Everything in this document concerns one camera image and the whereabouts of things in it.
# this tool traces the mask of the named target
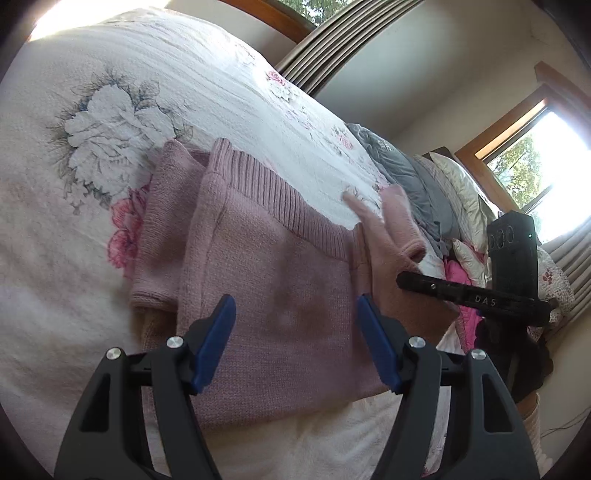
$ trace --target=bed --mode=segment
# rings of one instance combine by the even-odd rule
[[[53,471],[83,387],[111,346],[142,350],[128,307],[154,154],[226,137],[352,228],[340,197],[376,210],[387,184],[332,113],[219,27],[142,9],[26,44],[0,84],[0,402]],[[433,248],[423,273],[444,278]],[[454,327],[440,348],[461,352]],[[207,435],[225,479],[369,478],[400,398]],[[439,461],[449,390],[426,464]],[[155,465],[166,471],[155,425]]]

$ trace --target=beige curtain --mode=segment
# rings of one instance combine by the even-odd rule
[[[574,306],[563,325],[580,317],[591,304],[591,217],[576,229],[542,245],[569,278]]]
[[[313,97],[363,45],[422,1],[356,0],[312,31],[275,69]]]

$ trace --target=window frame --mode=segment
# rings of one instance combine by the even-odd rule
[[[591,145],[591,124],[580,111],[573,107],[558,91],[567,91],[581,102],[584,108],[591,106],[591,99],[552,67],[540,62],[535,66],[538,80],[543,83],[532,94],[492,124],[475,139],[456,152],[456,157],[474,177],[487,197],[503,212],[532,211],[550,191],[544,189],[523,209],[490,170],[487,163],[518,141],[546,112],[554,112],[565,120],[588,145]]]
[[[315,28],[312,22],[279,0],[220,0],[261,20],[295,43],[304,40]]]

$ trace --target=black wire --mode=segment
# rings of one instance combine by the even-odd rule
[[[563,423],[560,427],[556,427],[555,429],[546,430],[542,435],[540,435],[540,439],[547,437],[548,435],[550,435],[554,432],[559,432],[561,430],[568,430],[568,429],[571,429],[572,427],[574,427],[575,425],[578,425],[579,423],[581,423],[583,420],[585,420],[587,418],[586,414],[589,410],[591,410],[591,406],[584,409],[581,413],[579,413],[578,415],[576,415],[575,417],[570,419],[568,422]]]

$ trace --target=bright sky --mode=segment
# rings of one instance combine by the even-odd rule
[[[61,0],[39,19],[30,40],[83,27],[139,7],[165,7],[170,0]]]
[[[542,220],[542,243],[568,232],[591,215],[591,151],[555,113],[531,129],[540,152],[542,185],[554,187],[536,208]]]

